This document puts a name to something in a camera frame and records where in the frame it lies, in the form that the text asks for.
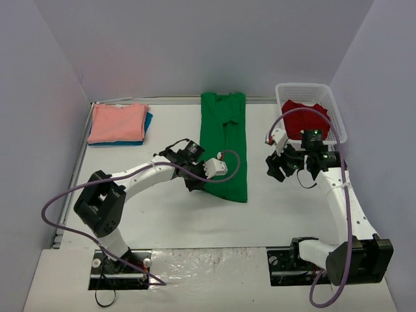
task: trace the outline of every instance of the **pink towel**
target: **pink towel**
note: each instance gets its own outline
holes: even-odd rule
[[[149,105],[134,103],[123,107],[96,104],[88,143],[142,141]]]

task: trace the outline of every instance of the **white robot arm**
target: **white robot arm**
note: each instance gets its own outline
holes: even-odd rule
[[[337,226],[339,246],[324,244],[314,237],[298,237],[292,240],[291,257],[294,267],[313,263],[324,269],[334,285],[339,285],[343,277],[346,259],[346,200],[345,185],[348,186],[352,233],[354,236],[352,262],[347,283],[378,283],[382,280],[393,246],[390,240],[380,239],[376,230],[367,220],[352,188],[348,170],[346,183],[341,178],[341,161],[336,151],[328,151],[322,143],[322,131],[304,131],[303,150],[295,150],[287,144],[284,130],[276,128],[266,143],[276,147],[266,160],[267,174],[283,182],[297,170],[311,173],[317,186],[325,196]]]
[[[102,171],[95,172],[89,181],[131,176],[111,183],[87,187],[75,203],[74,211],[77,215],[93,231],[100,245],[115,256],[122,259],[131,256],[130,249],[118,229],[123,206],[127,200],[149,187],[176,177],[182,177],[186,187],[192,191],[202,189],[205,184],[192,175],[202,179],[212,179],[227,174],[227,166],[220,159],[211,158],[206,162],[198,162],[204,150],[197,143],[188,140],[185,149],[179,149],[177,152],[171,150],[174,145],[154,155],[152,160],[124,172],[111,175]]]

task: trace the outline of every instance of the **white cable tie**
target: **white cable tie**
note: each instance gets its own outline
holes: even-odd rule
[[[343,184],[336,185],[336,186],[332,187],[332,188],[328,191],[328,193],[326,193],[325,197],[326,197],[326,196],[328,196],[328,194],[329,194],[329,193],[330,193],[333,189],[343,189],[343,188],[345,188],[345,187],[351,187],[351,182],[345,182],[345,183],[343,183]]]
[[[153,161],[149,161],[149,163],[151,164],[151,166],[153,167],[153,169],[156,168],[156,164]]]

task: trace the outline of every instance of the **plastic laundry basket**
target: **plastic laundry basket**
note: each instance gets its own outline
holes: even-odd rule
[[[318,103],[320,106],[328,110],[328,116],[337,130],[341,143],[346,142],[344,123],[341,119],[341,114],[339,114],[337,102],[335,102],[331,88],[326,84],[280,83],[276,86],[276,99],[278,101],[279,116],[282,115],[281,108],[288,99],[310,107]],[[281,129],[285,129],[284,121],[280,121],[277,126]],[[295,145],[295,148],[299,148],[302,143],[300,140],[289,140],[289,142]],[[324,144],[335,145],[336,143],[337,141],[335,139],[335,135],[333,131],[330,130]]]

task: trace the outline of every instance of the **red cloth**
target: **red cloth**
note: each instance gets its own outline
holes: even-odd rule
[[[305,106],[300,103],[295,103],[292,100],[288,100],[284,106],[281,108],[282,112],[288,112],[291,109],[297,109],[298,107],[308,107],[310,109],[315,109],[318,112],[323,113],[328,120],[331,120],[327,114],[326,109],[324,109],[319,104],[315,104],[312,107]],[[301,140],[302,134],[300,133],[301,130],[315,130],[321,129],[322,130],[322,138],[325,140],[328,136],[328,132],[330,131],[330,126],[317,114],[308,111],[300,111],[294,112],[286,117],[283,117],[283,121],[285,122],[285,128],[287,132],[287,136],[292,140]]]

